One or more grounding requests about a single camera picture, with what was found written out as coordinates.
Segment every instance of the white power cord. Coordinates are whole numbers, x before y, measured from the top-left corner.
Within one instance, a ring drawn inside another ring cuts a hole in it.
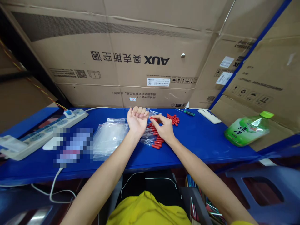
[[[92,109],[97,109],[97,108],[110,108],[110,107],[95,107],[95,108],[87,109],[87,110],[85,110],[85,112],[90,111],[90,110],[92,110]]]
[[[58,175],[60,174],[60,172],[63,170],[63,168],[64,168],[64,167],[60,167],[59,170],[57,171],[57,173],[56,173],[56,175],[55,175],[55,178],[54,178],[54,180],[53,180],[53,183],[52,183],[52,187],[51,187],[50,194],[48,194],[48,193],[42,191],[41,189],[38,189],[33,183],[31,184],[31,186],[32,186],[34,189],[36,189],[37,191],[39,191],[40,193],[49,196],[50,201],[53,202],[53,203],[65,203],[65,204],[67,204],[67,203],[73,202],[74,200],[72,200],[72,201],[70,201],[70,202],[58,202],[58,201],[55,201],[55,200],[52,199],[52,195],[55,195],[55,194],[58,194],[58,193],[64,192],[64,191],[71,192],[71,193],[73,194],[73,196],[76,198],[75,193],[74,193],[73,191],[71,191],[71,190],[62,190],[62,191],[58,191],[58,192],[56,192],[56,193],[53,193],[53,189],[54,189],[54,185],[55,185],[56,178],[58,177]],[[4,187],[4,188],[12,188],[12,187],[25,186],[25,185],[28,185],[28,184],[11,185],[11,186],[10,186],[10,185],[0,185],[0,187]]]
[[[167,177],[151,177],[151,178],[145,178],[145,180],[148,180],[148,179],[167,179],[167,180],[170,180],[170,181],[172,181],[172,182],[174,183],[175,188],[176,188],[176,190],[177,190],[176,183],[175,183],[172,179],[170,179],[170,178],[167,178]]]

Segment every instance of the plastic stool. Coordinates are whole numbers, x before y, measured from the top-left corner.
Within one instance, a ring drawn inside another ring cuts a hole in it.
[[[288,167],[268,166],[250,171],[227,172],[226,176],[236,180],[250,205],[248,212],[257,222],[300,223],[300,171]],[[243,181],[243,178],[249,177],[265,181],[283,202],[260,206]]]

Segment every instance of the green bottle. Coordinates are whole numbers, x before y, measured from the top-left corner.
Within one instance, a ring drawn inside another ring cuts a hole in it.
[[[232,144],[246,146],[270,132],[268,119],[273,116],[273,113],[263,111],[259,116],[239,118],[225,130],[224,135]]]

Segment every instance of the white phone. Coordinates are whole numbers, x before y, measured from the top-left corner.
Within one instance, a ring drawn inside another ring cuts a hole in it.
[[[198,112],[202,114],[204,117],[206,117],[213,124],[222,122],[220,119],[218,119],[216,116],[214,116],[210,111],[206,109],[198,109]]]

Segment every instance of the bottle label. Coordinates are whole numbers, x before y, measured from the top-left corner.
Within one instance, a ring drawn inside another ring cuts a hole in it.
[[[225,132],[228,138],[239,146],[245,146],[269,133],[247,122],[247,118],[237,119]]]

